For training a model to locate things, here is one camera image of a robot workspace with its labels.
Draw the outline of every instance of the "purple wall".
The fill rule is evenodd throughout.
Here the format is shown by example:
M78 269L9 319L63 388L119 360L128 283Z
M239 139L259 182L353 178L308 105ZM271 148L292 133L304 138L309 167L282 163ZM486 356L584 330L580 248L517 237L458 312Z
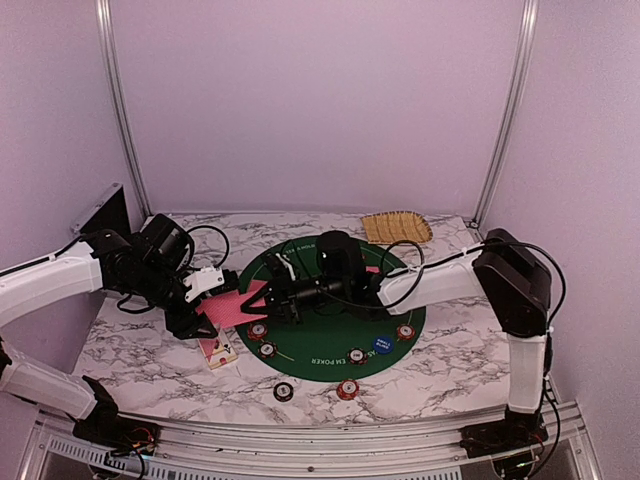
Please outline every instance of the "purple wall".
M111 182L128 184L109 103L95 6L0 2L0 269L71 239L72 220ZM133 192L134 223L140 222ZM101 298L60 302L3 337L70 371ZM14 478L36 409L0 394L0 476Z
M640 471L640 4L543 1L487 227L560 261L553 376L577 398L604 478Z
M523 3L115 1L140 163L159 211L470 216Z

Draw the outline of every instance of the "green poker mat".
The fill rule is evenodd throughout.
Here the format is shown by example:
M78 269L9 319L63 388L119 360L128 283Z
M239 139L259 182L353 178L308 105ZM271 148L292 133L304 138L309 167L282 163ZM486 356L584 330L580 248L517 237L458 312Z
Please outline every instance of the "green poker mat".
M313 275L320 273L316 264L317 236L287 240L268 251L281 253L294 265L297 274L305 275L304 266ZM384 250L360 240L360 248L365 264L378 267ZM404 267L405 264L391 253L385 257L385 270L391 267ZM249 288L252 280L269 280L271 275L263 266L260 256L254 258L240 275L240 292ZM426 320L426 308L413 310L391 319L366 321L344 311L337 302L316 310L304 309L300 313L302 323L289 325L278 320L263 322L268 333L261 341L252 341L248 337L251 324L236 327L240 338L247 348L261 361L279 372L292 377L317 382L340 382L344 379L359 379L379 373L400 361L415 345ZM409 341L398 341L396 329L408 323L416 330ZM393 339L393 351L377 354L373 343L380 336ZM262 358L258 352L263 341L273 342L277 354L272 358ZM347 353L354 347L361 348L369 355L364 365L353 365L347 360Z

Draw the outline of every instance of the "poker chip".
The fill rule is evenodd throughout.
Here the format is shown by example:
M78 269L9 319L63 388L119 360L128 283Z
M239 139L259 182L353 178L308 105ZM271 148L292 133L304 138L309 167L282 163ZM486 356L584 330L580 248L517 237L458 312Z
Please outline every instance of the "poker chip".
M342 383L338 385L336 393L342 400L353 400L358 396L359 390L360 387L358 386L358 382L348 379L343 380Z
M267 332L267 325L262 322L257 322L249 325L249 328L247 329L247 336L249 337L249 340L259 342L267 336Z
M288 402L293 398L293 387L287 382L280 382L273 387L273 396L279 402Z
M278 348L275 343L264 342L258 349L262 358L272 358L276 355Z
M361 348L352 348L347 353L347 360L353 365L364 365L369 360L369 355Z
M393 339L391 337L378 337L373 342L373 349L380 355L393 352Z
M408 323L404 323L398 326L396 333L398 334L398 340L406 342L416 336L416 329Z

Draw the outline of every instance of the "metal frame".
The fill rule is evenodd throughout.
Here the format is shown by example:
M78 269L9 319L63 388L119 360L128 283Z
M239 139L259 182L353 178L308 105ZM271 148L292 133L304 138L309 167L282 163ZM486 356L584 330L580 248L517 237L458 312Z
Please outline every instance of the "metal frame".
M127 110L124 101L124 92L122 82L120 81L120 70L118 68L118 57L116 54L116 44L113 37L113 27L111 25L111 6L109 0L96 0L96 10L98 14L98 28L100 30L100 40L102 43L102 53L107 71L107 79L109 81L109 89L113 100L113 108L115 110L116 120L118 122L118 130L120 139L124 147L125 158L129 174L133 181L136 199L140 206L140 211L144 218L152 214L149 197L142 180L142 172L138 163L138 155L136 153L131 126L127 117Z
M513 74L511 76L511 86L509 87L509 96L507 97L507 104L502 117L502 124L500 125L498 138L493 149L493 156L491 158L491 164L489 165L489 171L487 172L487 177L485 179L484 186L482 187L476 211L470 222L470 226L472 228L480 228L482 226L498 184L500 171L504 165L507 148L509 146L509 139L511 138L511 130L513 128L518 107L522 101L527 72L529 71L537 19L538 0L525 0L524 9L522 11L522 24L520 26L516 59L513 66Z
M516 57L511 76L511 85L502 117L502 123L500 125L491 163L489 164L489 170L480 193L480 198L478 199L475 213L473 218L467 221L468 226L473 229L479 229L484 222L506 158L511 130L518 107L522 100L527 72L529 70L533 37L538 16L538 2L539 0L524 0L520 35L518 37L518 46L516 49ZM140 205L140 209L144 217L147 218L152 214L152 208L142 179L142 171L138 162L133 134L127 117L124 91L120 79L120 70L118 68L113 26L111 23L110 0L96 0L96 8L103 55L105 59L105 68L109 80L109 87L113 99L120 137L125 150L127 166L133 181L133 187L138 204Z
M569 442L581 480L599 480L580 410L575 402L559 405L561 441ZM146 458L149 479L268 480L274 478L359 478L405 480L453 475L460 467L487 462L517 452L468 459L460 448L464 425L502 418L496 407L463 414L391 424L292 427L227 425L155 419L162 427L153 457ZM553 443L556 420L549 405L544 420ZM104 465L107 448L72 437L73 423L52 410L38 416L18 478L40 478L48 453L112 471L139 472L135 457Z

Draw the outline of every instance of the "white marble surface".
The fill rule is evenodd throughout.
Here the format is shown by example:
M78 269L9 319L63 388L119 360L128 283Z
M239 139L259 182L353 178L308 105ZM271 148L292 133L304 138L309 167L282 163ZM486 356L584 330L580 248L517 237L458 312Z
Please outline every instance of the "white marble surface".
M257 254L285 239L341 229L365 238L358 215L233 214L175 216L184 226L211 224L231 241L226 268L241 271ZM474 243L457 217L430 218L428 260ZM196 265L219 258L215 232L194 232ZM407 262L410 249L394 250ZM165 331L161 311L130 316L107 299L78 359L75 373L111 392L121 410L158 417L237 424L326 425L388 422L501 405L508 392L508 345L485 298L431 306L422 335L392 368L359 381L360 395L342 401L335 384L287 377L255 358L230 330L239 359L210 370L196 340ZM293 400L279 403L273 386L288 381Z

